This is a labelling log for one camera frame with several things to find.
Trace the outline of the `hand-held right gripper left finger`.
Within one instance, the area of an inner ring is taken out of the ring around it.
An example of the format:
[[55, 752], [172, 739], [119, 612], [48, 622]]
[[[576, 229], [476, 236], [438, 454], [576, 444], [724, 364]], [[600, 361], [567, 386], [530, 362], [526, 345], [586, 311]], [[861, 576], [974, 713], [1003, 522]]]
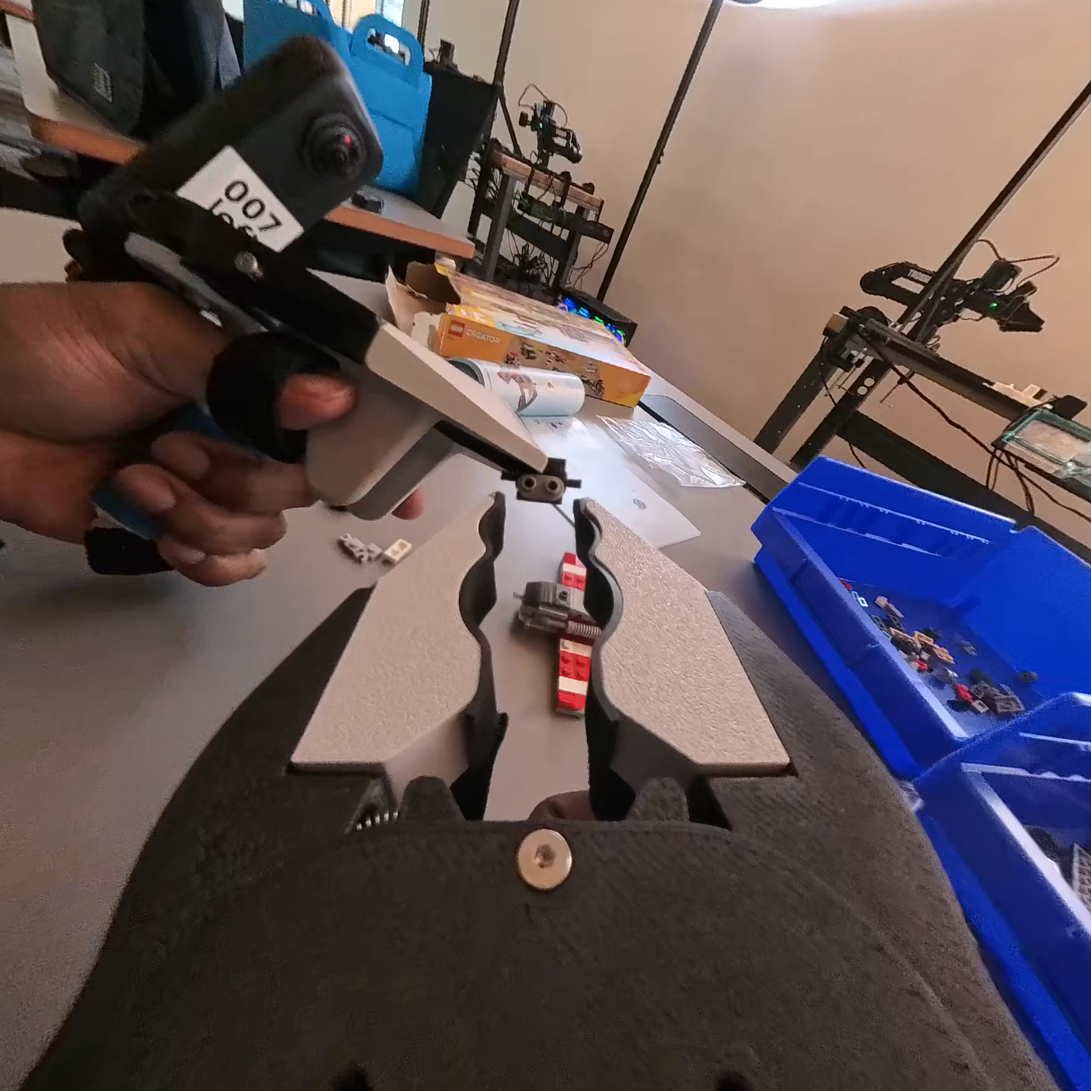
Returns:
[[365, 774], [384, 810], [435, 778], [465, 818], [484, 818], [506, 729], [482, 624], [497, 604], [506, 499], [449, 521], [372, 588], [295, 745], [301, 774]]

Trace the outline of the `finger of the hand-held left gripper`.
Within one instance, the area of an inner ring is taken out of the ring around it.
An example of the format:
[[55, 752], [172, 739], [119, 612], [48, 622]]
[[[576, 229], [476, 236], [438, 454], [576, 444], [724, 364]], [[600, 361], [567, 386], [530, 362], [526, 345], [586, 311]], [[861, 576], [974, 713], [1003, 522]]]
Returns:
[[305, 431], [307, 482], [316, 497], [376, 520], [397, 509], [445, 459], [445, 436], [425, 410], [363, 363], [337, 360], [352, 405]]
[[362, 362], [422, 407], [434, 430], [503, 477], [550, 473], [550, 456], [506, 403], [392, 323], [377, 323]]

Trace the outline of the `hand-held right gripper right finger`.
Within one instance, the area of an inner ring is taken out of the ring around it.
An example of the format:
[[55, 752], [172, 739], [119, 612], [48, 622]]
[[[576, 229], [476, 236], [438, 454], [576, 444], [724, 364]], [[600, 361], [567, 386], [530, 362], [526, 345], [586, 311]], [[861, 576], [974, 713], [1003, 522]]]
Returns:
[[585, 606], [600, 626], [585, 712], [594, 816], [619, 822], [658, 780], [683, 817], [723, 823], [711, 782], [792, 760], [717, 612], [688, 572], [597, 501], [574, 505]]

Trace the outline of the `red and white brick model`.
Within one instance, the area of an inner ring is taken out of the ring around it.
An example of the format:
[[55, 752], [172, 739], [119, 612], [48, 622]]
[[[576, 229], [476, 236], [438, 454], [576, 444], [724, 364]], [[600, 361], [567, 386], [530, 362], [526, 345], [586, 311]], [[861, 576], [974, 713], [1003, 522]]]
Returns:
[[585, 716], [594, 645], [602, 633], [585, 604], [587, 575], [580, 559], [568, 551], [555, 580], [527, 582], [521, 594], [514, 595], [516, 621], [555, 642], [555, 710], [571, 718]]

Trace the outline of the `small black toy brick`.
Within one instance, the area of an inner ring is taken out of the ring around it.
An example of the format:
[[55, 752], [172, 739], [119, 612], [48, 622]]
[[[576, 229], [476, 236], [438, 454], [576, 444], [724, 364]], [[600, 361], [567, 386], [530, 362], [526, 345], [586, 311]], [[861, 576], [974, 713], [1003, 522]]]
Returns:
[[582, 479], [571, 477], [564, 458], [549, 458], [540, 471], [511, 477], [517, 497], [527, 502], [560, 505], [570, 490], [582, 489]]

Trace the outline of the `grey desk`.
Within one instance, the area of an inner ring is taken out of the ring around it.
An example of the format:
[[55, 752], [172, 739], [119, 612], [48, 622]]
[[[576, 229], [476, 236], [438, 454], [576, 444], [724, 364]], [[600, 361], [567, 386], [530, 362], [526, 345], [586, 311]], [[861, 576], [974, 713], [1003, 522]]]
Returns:
[[447, 792], [365, 832], [290, 751], [368, 595], [333, 523], [187, 590], [2, 563], [7, 1089], [945, 1089], [971, 1051], [906, 944], [771, 826], [531, 826]]

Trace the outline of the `person's left hand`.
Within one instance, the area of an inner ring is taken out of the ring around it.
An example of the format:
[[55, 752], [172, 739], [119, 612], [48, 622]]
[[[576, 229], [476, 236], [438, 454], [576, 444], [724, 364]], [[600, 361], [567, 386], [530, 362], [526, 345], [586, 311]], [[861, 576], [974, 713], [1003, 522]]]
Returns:
[[190, 432], [144, 433], [204, 395], [228, 343], [167, 293], [131, 281], [5, 281], [1, 289], [1, 518], [81, 543], [103, 484], [152, 518], [157, 553], [209, 588], [253, 580], [317, 497], [300, 466]]

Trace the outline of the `curled instruction booklet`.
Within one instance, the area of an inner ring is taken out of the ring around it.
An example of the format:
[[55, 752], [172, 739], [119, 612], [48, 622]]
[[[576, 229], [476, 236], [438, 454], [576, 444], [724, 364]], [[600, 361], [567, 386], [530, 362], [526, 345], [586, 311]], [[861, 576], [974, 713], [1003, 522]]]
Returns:
[[585, 401], [580, 379], [566, 372], [499, 365], [468, 358], [453, 358], [448, 363], [497, 396], [521, 418], [575, 417]]

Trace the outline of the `yellow toy brick box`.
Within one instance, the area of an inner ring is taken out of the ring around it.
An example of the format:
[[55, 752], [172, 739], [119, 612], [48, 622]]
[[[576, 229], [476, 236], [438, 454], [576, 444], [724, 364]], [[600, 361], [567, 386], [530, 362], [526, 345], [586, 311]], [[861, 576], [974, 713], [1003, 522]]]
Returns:
[[650, 370], [602, 324], [442, 263], [410, 263], [405, 278], [389, 272], [385, 287], [396, 326], [448, 360], [568, 373], [590, 397], [624, 407], [650, 384]]

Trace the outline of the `blue felt bag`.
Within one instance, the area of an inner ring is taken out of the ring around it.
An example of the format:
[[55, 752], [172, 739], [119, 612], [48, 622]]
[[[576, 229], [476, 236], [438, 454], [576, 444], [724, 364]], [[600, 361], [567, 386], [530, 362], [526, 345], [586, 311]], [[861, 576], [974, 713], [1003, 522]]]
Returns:
[[356, 82], [383, 147], [376, 184], [416, 197], [432, 77], [413, 34], [377, 13], [361, 17], [348, 31], [320, 1], [245, 1], [242, 20], [248, 68], [298, 35], [314, 37], [337, 53]]

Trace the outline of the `black backpack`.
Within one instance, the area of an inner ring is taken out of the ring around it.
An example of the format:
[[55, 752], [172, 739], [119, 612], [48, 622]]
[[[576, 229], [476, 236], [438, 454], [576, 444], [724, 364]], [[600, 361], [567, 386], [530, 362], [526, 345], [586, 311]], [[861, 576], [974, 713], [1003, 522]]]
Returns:
[[149, 139], [240, 75], [220, 2], [34, 1], [53, 82], [101, 122]]

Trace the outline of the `wooden table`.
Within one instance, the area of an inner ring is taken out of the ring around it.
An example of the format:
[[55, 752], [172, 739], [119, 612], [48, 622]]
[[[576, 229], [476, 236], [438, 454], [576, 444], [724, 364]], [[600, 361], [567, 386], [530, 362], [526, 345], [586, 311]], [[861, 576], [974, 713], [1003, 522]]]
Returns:
[[[11, 118], [11, 121], [38, 143], [113, 165], [125, 164], [143, 149], [141, 142], [101, 127], [88, 128], [70, 121], [50, 121], [41, 116], [26, 113]], [[329, 211], [325, 218], [332, 224], [459, 260], [468, 261], [473, 257], [476, 249], [470, 238], [428, 211], [420, 209], [408, 197], [386, 194], [382, 201], [383, 209], [377, 213], [346, 202]]]

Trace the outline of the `white instruction sheet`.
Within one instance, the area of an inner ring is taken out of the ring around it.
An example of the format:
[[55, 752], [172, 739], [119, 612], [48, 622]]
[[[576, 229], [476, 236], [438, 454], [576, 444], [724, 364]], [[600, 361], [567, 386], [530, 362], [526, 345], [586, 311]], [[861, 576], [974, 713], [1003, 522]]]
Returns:
[[560, 506], [571, 525], [575, 523], [575, 501], [590, 497], [659, 549], [702, 533], [654, 485], [637, 476], [628, 456], [607, 436], [606, 429], [579, 418], [525, 418], [524, 423], [550, 457], [566, 461], [570, 480], [580, 480], [578, 489], [566, 491]]

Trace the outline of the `black device with coloured lights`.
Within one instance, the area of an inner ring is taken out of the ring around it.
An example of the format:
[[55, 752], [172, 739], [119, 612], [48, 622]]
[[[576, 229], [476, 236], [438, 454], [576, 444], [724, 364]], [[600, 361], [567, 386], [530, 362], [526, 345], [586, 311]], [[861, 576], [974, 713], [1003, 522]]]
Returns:
[[573, 287], [564, 288], [558, 293], [556, 305], [563, 311], [602, 325], [626, 347], [632, 345], [633, 337], [637, 332], [637, 322], [614, 307], [607, 305], [594, 293], [587, 293]]

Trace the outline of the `black equipment rack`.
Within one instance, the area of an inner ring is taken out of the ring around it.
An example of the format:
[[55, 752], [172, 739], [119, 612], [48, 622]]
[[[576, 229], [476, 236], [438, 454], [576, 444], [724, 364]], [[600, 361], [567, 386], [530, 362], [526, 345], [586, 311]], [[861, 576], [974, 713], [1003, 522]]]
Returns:
[[485, 143], [473, 167], [471, 275], [550, 302], [577, 288], [614, 237], [594, 185], [575, 184], [568, 171], [537, 168], [497, 139]]

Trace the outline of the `black case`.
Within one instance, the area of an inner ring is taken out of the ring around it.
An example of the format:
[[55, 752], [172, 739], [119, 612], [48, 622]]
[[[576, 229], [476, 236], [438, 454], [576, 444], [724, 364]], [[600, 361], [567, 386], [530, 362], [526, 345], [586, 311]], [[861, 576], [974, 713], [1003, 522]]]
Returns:
[[439, 60], [427, 61], [424, 72], [432, 77], [432, 93], [415, 201], [441, 218], [471, 155], [489, 140], [497, 86]]

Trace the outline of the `blue plastic bin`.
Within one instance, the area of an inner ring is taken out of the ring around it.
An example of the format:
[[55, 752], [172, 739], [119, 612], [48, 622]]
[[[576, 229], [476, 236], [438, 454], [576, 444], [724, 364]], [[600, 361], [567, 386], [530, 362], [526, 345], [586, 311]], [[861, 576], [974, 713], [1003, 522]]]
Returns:
[[1063, 1089], [1089, 1089], [1089, 696], [972, 738], [914, 790], [1019, 1026]]
[[900, 778], [1002, 724], [966, 733], [882, 645], [842, 579], [947, 607], [1003, 664], [1041, 675], [1035, 708], [1090, 693], [1089, 564], [1036, 528], [822, 457], [753, 532], [757, 567]]

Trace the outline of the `clear plastic bag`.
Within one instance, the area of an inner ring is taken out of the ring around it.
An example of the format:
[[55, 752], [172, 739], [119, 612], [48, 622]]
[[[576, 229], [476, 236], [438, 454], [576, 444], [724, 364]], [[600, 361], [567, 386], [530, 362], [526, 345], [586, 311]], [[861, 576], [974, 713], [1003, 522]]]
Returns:
[[694, 489], [745, 485], [736, 473], [671, 425], [656, 419], [600, 417], [607, 433], [628, 456], [650, 470]]

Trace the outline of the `pile of mixed toy bricks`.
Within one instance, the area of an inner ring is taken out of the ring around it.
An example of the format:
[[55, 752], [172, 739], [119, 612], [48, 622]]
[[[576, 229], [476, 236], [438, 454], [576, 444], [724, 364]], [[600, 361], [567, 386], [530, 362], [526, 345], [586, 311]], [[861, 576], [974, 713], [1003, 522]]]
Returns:
[[1041, 675], [1003, 664], [990, 642], [947, 607], [861, 580], [840, 584], [918, 688], [940, 702], [966, 733], [1014, 720], [1042, 702]]

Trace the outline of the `black metal frame table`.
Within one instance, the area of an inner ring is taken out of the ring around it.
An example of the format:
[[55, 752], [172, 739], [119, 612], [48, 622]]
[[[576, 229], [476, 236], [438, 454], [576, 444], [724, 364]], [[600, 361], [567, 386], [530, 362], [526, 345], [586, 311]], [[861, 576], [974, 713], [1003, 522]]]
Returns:
[[[836, 373], [842, 373], [848, 379], [846, 389], [838, 398], [832, 397], [830, 385]], [[943, 425], [960, 433], [988, 454], [990, 467], [1008, 466], [1021, 490], [1022, 504], [1004, 497], [990, 479], [969, 476], [937, 454], [866, 416], [863, 411], [865, 403], [882, 381], [891, 376], [924, 401]], [[999, 447], [985, 444], [949, 416], [924, 389], [920, 389], [915, 383], [918, 380], [930, 381], [962, 401], [973, 403], [1008, 425], [1021, 421], [1032, 411], [1032, 406], [1022, 396], [1004, 392], [986, 377], [948, 361], [895, 331], [882, 322], [877, 311], [844, 307], [826, 323], [817, 352], [762, 425], [755, 443], [774, 454], [810, 410], [811, 404], [826, 394], [831, 397], [831, 406], [790, 458], [793, 469], [802, 470], [810, 466], [832, 440], [839, 439], [908, 484], [1014, 519], [1020, 527], [1035, 527], [1079, 558], [1089, 560], [1089, 546], [1064, 533], [1038, 514], [1031, 493], [1039, 491], [1058, 509], [1069, 511], [1086, 523], [1089, 521], [1089, 513], [1074, 509], [1053, 497], [1045, 488], [1050, 478], [1043, 469], [1016, 460], [1015, 456], [1002, 454]]]

